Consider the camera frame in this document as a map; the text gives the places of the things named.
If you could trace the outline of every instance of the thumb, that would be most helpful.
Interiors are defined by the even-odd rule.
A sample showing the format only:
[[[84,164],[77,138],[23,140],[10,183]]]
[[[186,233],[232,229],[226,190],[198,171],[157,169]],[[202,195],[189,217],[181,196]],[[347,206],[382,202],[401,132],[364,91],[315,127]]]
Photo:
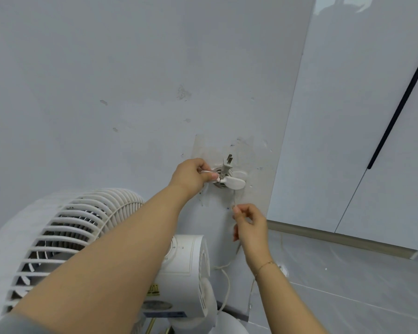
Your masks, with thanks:
[[[234,212],[234,219],[239,227],[243,227],[244,224],[249,224],[245,219],[245,215],[241,212],[237,205],[232,207],[232,211]]]
[[[211,171],[202,171],[201,172],[201,178],[203,179],[203,182],[210,182],[211,180],[218,179],[218,174],[216,172]]]

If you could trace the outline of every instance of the person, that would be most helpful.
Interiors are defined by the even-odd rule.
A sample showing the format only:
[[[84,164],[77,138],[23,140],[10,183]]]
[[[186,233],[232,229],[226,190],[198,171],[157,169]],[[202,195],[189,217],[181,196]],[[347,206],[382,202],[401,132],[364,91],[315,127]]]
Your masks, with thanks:
[[[0,333],[129,333],[181,209],[204,183],[218,178],[201,170],[211,170],[201,158],[179,164],[167,187],[21,299],[0,320]],[[272,333],[326,333],[273,263],[266,218],[253,204],[233,211],[234,240],[240,240],[256,278]]]

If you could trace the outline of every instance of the tile floor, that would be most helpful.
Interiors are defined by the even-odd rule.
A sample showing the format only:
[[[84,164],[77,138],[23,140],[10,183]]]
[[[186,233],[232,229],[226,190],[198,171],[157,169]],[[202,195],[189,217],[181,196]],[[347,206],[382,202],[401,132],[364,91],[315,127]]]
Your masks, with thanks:
[[[269,242],[330,333],[418,334],[418,261],[278,231]],[[249,333],[270,333],[256,287],[250,303]]]

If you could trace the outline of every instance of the bracelet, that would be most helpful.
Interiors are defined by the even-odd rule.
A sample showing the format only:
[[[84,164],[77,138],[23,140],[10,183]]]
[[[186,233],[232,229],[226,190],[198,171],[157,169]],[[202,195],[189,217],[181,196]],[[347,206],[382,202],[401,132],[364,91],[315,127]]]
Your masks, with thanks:
[[[257,270],[257,273],[254,275],[255,280],[257,280],[257,275],[260,272],[260,270],[263,268],[263,266],[265,266],[267,264],[276,264],[276,263],[271,260],[271,261],[268,261],[268,262],[264,263],[262,266],[260,266],[260,268]]]

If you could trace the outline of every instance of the yellow sticker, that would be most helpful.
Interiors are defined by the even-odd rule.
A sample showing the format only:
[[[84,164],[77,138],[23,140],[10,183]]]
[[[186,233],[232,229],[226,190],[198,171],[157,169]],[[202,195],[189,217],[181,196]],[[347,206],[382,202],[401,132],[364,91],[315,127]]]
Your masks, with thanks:
[[[147,292],[148,297],[158,297],[160,295],[160,288],[158,284],[150,285],[149,291]]]

